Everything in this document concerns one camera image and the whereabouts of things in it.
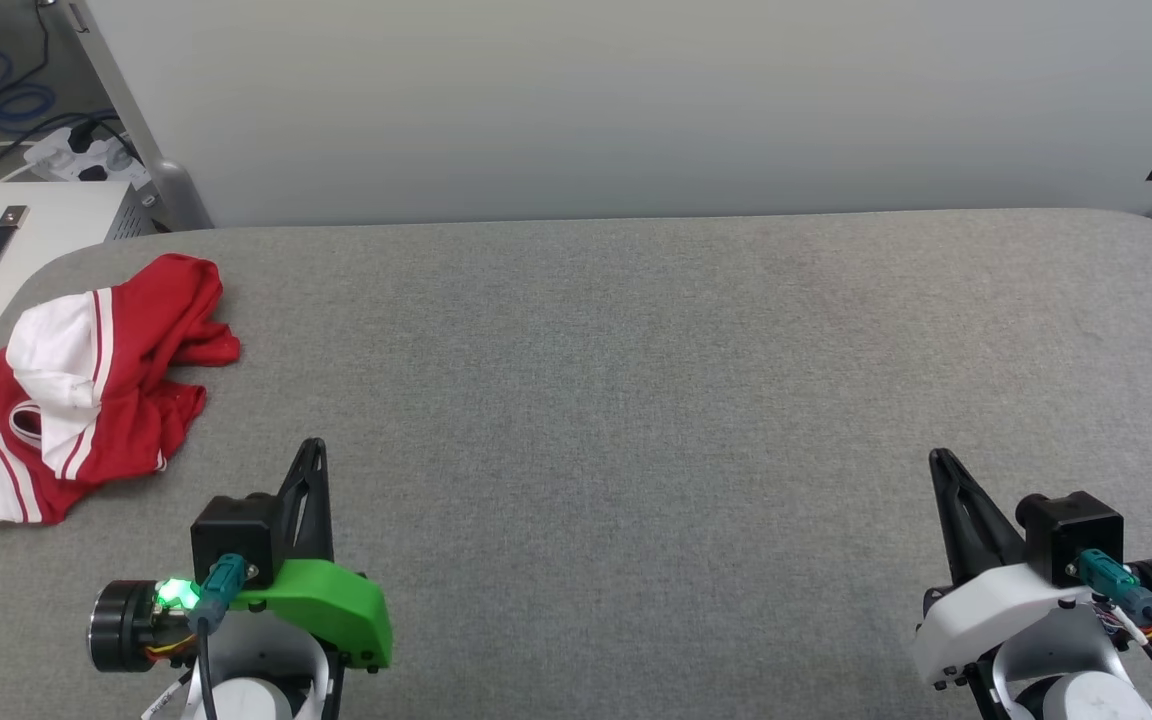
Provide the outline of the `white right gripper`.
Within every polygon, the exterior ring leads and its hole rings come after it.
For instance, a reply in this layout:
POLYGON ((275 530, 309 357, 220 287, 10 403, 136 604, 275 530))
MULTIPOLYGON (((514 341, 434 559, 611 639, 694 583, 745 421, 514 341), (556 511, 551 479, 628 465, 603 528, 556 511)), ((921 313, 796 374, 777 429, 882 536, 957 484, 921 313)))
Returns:
POLYGON ((911 655, 922 683, 952 682, 987 653, 1006 682, 1100 670, 1102 626, 1091 589, 1056 588, 1018 564, 1024 539, 954 452, 933 448, 929 469, 957 589, 932 602, 916 630, 911 655))

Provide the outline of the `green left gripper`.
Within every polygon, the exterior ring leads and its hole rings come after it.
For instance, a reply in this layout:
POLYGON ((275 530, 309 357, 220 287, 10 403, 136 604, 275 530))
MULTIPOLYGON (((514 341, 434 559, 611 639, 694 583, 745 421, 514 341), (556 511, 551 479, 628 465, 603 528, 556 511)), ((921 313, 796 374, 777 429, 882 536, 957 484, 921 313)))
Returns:
POLYGON ((388 669, 394 634, 378 583, 335 564, 328 460, 321 438, 306 438, 276 493, 274 536, 285 560, 270 588, 247 588, 229 612, 264 611, 349 655, 353 669, 388 669))

